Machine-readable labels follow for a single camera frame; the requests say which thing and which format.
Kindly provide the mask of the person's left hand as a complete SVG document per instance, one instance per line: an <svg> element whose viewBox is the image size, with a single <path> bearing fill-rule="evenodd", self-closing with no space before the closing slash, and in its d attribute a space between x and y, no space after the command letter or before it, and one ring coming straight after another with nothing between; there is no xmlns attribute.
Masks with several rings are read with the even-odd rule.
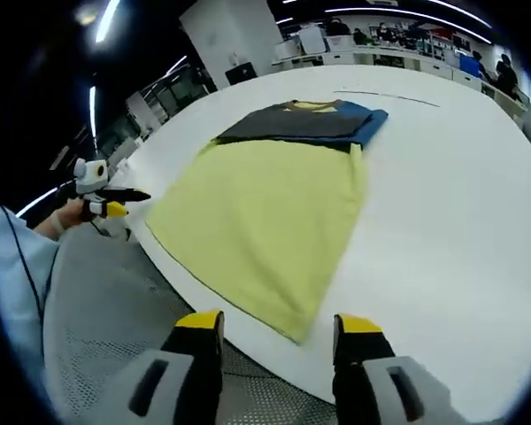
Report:
<svg viewBox="0 0 531 425"><path fill-rule="evenodd" d="M79 226L83 219L84 200L81 198L68 199L58 208L58 220L64 230Z"/></svg>

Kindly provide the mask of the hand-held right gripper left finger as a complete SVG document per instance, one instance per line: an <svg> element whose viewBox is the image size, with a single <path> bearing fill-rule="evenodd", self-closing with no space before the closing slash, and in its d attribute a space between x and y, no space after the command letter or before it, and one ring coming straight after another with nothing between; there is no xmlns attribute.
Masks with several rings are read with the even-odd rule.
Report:
<svg viewBox="0 0 531 425"><path fill-rule="evenodd" d="M149 424L214 424L223 389L224 313L190 313L147 355L127 401Z"/></svg>

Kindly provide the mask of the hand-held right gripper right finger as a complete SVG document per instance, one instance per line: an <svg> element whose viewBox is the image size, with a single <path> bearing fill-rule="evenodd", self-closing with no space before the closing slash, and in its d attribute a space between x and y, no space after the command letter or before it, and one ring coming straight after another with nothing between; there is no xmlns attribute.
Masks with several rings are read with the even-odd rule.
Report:
<svg viewBox="0 0 531 425"><path fill-rule="evenodd" d="M449 424L450 393L410 357L396 356L380 326L334 316L332 391L340 424Z"/></svg>

